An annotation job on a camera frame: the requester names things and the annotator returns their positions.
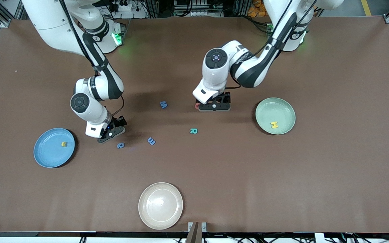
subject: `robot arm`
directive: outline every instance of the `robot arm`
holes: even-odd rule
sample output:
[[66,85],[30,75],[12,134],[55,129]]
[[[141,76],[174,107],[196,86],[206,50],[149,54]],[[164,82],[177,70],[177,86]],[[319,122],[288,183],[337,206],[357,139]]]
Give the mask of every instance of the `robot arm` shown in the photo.
[[[112,51],[118,46],[109,30],[113,22],[103,19],[91,5],[94,2],[97,0],[67,0],[67,4],[63,0],[23,0],[23,5],[49,46],[85,56],[91,62],[96,75],[76,82],[71,109],[86,120],[85,133],[102,143],[122,134],[127,123],[123,117],[115,119],[99,102],[122,97],[124,85],[100,48]],[[72,16],[86,32],[74,24]]]
[[230,109],[230,94],[225,93],[228,72],[242,87],[258,86],[276,57],[293,51],[303,42],[307,25],[313,17],[313,6],[337,7],[343,0],[264,0],[275,29],[259,57],[236,40],[207,52],[202,66],[202,80],[193,91],[201,105],[199,111]]

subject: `table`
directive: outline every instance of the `table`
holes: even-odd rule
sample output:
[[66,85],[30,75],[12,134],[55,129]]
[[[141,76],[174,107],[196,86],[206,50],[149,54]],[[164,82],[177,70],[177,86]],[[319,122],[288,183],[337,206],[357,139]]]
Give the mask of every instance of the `table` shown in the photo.
[[[166,231],[199,221],[209,231],[389,232],[389,25],[314,18],[309,28],[260,86],[232,91],[230,112],[205,113],[191,95],[205,53],[233,39],[256,51],[264,35],[237,18],[133,20],[107,54],[125,84],[127,132],[98,144],[69,105],[75,81],[93,75],[88,61],[13,20],[0,31],[0,231],[152,231],[137,203],[164,181],[184,198]],[[268,97],[294,107],[288,134],[254,122]],[[74,132],[76,156],[42,168],[34,143],[55,127]]]

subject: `yellow floor line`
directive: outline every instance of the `yellow floor line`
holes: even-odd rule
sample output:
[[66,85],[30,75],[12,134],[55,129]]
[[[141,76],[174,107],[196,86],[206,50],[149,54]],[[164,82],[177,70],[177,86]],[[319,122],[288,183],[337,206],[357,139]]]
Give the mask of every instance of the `yellow floor line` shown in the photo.
[[367,0],[361,0],[361,4],[363,5],[363,9],[364,12],[366,13],[366,16],[372,16],[369,5],[367,4]]

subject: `green plate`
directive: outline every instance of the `green plate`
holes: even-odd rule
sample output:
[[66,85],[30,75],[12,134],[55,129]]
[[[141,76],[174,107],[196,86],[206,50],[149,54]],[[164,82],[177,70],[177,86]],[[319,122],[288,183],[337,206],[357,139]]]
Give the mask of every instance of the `green plate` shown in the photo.
[[256,108],[256,121],[271,134],[285,134],[295,125],[295,111],[285,100],[268,98]]

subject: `green led light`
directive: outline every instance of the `green led light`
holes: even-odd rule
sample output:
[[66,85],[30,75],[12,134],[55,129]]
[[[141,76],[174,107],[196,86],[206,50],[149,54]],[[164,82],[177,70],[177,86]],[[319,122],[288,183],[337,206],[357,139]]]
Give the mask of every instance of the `green led light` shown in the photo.
[[120,34],[112,33],[112,38],[114,39],[115,44],[120,45],[122,43]]

